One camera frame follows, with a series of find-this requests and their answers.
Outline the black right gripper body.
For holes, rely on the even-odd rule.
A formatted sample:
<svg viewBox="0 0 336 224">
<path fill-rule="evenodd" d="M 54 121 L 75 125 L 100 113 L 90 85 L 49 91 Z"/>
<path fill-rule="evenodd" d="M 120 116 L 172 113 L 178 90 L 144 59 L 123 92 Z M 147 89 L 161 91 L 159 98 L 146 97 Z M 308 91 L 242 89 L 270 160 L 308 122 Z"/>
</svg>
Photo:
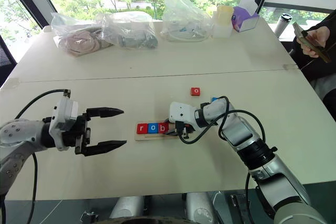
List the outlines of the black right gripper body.
<svg viewBox="0 0 336 224">
<path fill-rule="evenodd" d="M 175 133 L 180 138 L 181 141 L 186 141 L 189 139 L 189 134 L 193 133 L 195 130 L 194 128 L 187 123 L 182 121 L 175 122 Z"/>
</svg>

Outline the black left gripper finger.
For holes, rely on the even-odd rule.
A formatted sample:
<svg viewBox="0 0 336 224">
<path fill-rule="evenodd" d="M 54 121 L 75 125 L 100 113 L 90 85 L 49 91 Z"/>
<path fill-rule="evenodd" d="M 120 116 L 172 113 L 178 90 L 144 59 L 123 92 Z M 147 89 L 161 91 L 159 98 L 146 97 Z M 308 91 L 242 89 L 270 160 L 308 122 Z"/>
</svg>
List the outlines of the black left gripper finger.
<svg viewBox="0 0 336 224">
<path fill-rule="evenodd" d="M 97 145 L 85 147 L 84 156 L 94 156 L 94 155 L 108 153 L 114 149 L 120 148 L 126 143 L 127 143 L 126 141 L 99 142 Z"/>
<path fill-rule="evenodd" d="M 123 113 L 124 113 L 123 110 L 109 107 L 86 109 L 86 117 L 88 120 L 91 119 L 92 117 L 109 118 Z"/>
</svg>

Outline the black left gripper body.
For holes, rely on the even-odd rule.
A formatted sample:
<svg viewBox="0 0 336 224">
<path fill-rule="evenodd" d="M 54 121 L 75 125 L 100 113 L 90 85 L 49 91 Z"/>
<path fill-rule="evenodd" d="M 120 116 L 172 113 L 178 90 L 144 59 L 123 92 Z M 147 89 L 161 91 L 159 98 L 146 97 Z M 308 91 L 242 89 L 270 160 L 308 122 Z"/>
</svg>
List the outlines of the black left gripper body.
<svg viewBox="0 0 336 224">
<path fill-rule="evenodd" d="M 89 156 L 88 144 L 90 143 L 90 131 L 87 123 L 90 118 L 86 113 L 78 116 L 74 125 L 62 133 L 62 140 L 66 147 L 74 147 L 75 154 Z"/>
</svg>

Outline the smartphone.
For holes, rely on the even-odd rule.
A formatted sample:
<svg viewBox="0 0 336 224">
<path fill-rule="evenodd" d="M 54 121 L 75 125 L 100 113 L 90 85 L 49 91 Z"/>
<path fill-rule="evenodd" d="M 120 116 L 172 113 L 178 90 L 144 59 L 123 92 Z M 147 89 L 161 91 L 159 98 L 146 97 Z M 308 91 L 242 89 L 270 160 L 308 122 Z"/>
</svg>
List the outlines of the smartphone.
<svg viewBox="0 0 336 224">
<path fill-rule="evenodd" d="M 331 58 L 329 57 L 327 50 L 320 45 L 320 43 L 314 39 L 307 31 L 303 30 L 296 22 L 293 24 L 294 32 L 296 38 L 310 48 L 312 51 L 315 51 L 316 54 L 325 62 L 330 63 Z"/>
</svg>

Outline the silver rounded robot leg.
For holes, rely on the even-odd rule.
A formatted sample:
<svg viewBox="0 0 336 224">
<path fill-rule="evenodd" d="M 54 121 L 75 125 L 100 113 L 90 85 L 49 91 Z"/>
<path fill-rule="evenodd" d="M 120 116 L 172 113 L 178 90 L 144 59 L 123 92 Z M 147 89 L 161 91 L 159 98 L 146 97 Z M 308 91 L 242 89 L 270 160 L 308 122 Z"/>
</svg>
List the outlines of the silver rounded robot leg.
<svg viewBox="0 0 336 224">
<path fill-rule="evenodd" d="M 115 204 L 109 218 L 142 216 L 144 212 L 144 197 L 120 197 Z"/>
<path fill-rule="evenodd" d="M 206 192 L 186 194 L 186 216 L 199 224 L 218 224 L 213 205 Z"/>
</svg>

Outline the person's bare hand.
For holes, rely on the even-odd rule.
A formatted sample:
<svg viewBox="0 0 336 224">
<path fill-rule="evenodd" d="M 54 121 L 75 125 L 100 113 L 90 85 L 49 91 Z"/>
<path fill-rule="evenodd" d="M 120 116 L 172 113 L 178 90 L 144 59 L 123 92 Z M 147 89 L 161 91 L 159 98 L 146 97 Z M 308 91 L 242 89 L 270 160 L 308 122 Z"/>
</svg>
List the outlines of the person's bare hand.
<svg viewBox="0 0 336 224">
<path fill-rule="evenodd" d="M 328 27 L 322 26 L 318 29 L 308 31 L 308 35 L 321 47 L 324 47 L 328 38 L 330 37 L 330 30 L 328 29 Z M 300 44 L 300 47 L 305 55 L 308 55 L 311 58 L 319 57 L 315 51 L 311 50 L 308 46 L 302 44 L 300 40 L 297 39 L 297 42 Z"/>
</svg>

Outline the plastic bag with pink cloth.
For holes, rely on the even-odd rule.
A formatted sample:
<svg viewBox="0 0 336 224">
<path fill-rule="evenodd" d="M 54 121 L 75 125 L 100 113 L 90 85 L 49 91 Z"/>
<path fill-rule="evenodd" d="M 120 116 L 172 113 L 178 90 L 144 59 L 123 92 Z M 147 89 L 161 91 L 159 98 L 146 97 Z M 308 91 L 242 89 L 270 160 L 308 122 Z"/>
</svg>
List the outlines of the plastic bag with pink cloth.
<svg viewBox="0 0 336 224">
<path fill-rule="evenodd" d="M 57 48 L 73 56 L 90 54 L 113 44 L 102 38 L 102 26 L 92 20 L 80 20 L 52 13 L 51 29 Z"/>
</svg>

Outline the plastic bag with grey item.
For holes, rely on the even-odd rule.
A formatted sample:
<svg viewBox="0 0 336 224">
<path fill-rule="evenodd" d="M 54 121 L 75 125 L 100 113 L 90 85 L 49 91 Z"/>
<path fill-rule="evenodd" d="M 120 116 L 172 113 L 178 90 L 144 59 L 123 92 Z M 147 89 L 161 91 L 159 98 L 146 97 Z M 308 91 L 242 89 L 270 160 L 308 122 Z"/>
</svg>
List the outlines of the plastic bag with grey item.
<svg viewBox="0 0 336 224">
<path fill-rule="evenodd" d="M 158 46 L 152 17 L 141 11 L 99 13 L 101 38 L 127 49 L 154 49 Z"/>
</svg>

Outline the white plastic box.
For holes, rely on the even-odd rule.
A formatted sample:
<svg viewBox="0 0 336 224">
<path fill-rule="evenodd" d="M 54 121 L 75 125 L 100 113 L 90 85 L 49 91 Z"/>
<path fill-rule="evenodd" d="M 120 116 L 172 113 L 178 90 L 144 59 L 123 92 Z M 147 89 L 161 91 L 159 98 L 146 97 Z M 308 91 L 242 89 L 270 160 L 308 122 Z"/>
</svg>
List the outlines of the white plastic box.
<svg viewBox="0 0 336 224">
<path fill-rule="evenodd" d="M 211 32 L 212 38 L 229 38 L 231 36 L 233 30 L 232 23 L 229 22 L 226 25 L 220 24 L 217 11 L 213 12 L 212 22 L 213 22 Z"/>
</svg>

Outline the black chair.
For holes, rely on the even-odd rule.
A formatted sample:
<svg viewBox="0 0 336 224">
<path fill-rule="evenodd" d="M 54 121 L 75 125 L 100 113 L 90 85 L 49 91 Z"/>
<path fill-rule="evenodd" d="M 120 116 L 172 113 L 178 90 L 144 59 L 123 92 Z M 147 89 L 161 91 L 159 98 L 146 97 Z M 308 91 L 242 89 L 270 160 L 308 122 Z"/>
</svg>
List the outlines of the black chair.
<svg viewBox="0 0 336 224">
<path fill-rule="evenodd" d="M 0 87 L 16 67 L 17 62 L 0 35 Z"/>
</svg>

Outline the clear bag with white tubing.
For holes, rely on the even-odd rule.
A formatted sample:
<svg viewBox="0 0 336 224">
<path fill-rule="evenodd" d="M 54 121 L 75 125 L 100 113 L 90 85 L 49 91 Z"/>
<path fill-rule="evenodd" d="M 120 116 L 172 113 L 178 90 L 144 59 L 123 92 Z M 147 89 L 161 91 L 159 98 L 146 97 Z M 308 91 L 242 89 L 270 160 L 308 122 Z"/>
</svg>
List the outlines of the clear bag with white tubing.
<svg viewBox="0 0 336 224">
<path fill-rule="evenodd" d="M 199 42 L 207 39 L 212 19 L 190 0 L 164 0 L 161 36 L 168 41 Z"/>
</svg>

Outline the pale yellow cup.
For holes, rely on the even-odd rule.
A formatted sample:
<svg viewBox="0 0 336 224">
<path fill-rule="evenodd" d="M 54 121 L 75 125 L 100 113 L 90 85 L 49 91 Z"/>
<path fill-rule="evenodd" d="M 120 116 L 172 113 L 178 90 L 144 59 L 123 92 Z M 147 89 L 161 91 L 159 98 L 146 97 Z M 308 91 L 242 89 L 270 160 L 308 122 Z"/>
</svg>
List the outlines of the pale yellow cup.
<svg viewBox="0 0 336 224">
<path fill-rule="evenodd" d="M 231 23 L 234 9 L 231 6 L 221 5 L 217 7 L 217 21 L 221 25 L 228 25 Z"/>
</svg>

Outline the purple tissue box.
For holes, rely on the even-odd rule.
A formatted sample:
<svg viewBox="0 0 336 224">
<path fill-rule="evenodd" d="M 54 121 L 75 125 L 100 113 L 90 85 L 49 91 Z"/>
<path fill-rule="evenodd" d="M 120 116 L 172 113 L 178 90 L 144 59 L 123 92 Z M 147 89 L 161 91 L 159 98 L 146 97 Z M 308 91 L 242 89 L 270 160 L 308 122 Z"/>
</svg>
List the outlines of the purple tissue box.
<svg viewBox="0 0 336 224">
<path fill-rule="evenodd" d="M 254 29 L 259 20 L 256 13 L 258 8 L 254 0 L 240 0 L 239 4 L 233 7 L 232 25 L 237 32 Z"/>
</svg>

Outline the white tumbler with black lid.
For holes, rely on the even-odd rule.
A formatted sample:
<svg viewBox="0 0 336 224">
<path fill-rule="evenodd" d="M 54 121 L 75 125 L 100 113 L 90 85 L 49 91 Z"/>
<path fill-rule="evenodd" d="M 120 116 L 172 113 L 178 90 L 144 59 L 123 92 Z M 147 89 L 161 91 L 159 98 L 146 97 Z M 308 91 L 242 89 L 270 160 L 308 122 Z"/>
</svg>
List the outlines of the white tumbler with black lid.
<svg viewBox="0 0 336 224">
<path fill-rule="evenodd" d="M 281 14 L 274 30 L 274 34 L 276 35 L 277 38 L 280 38 L 280 35 L 284 32 L 284 30 L 290 24 L 291 21 L 292 21 L 291 15 L 286 13 Z"/>
</svg>

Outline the person's dark clothed body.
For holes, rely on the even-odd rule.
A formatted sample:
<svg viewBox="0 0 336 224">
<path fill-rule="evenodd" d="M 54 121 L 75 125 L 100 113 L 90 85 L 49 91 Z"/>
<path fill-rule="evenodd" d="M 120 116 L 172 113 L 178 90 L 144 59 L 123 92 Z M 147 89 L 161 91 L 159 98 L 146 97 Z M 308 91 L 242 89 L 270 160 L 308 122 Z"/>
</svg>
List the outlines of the person's dark clothed body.
<svg viewBox="0 0 336 224">
<path fill-rule="evenodd" d="M 336 121 L 336 65 L 305 55 L 296 39 L 290 55 Z"/>
</svg>

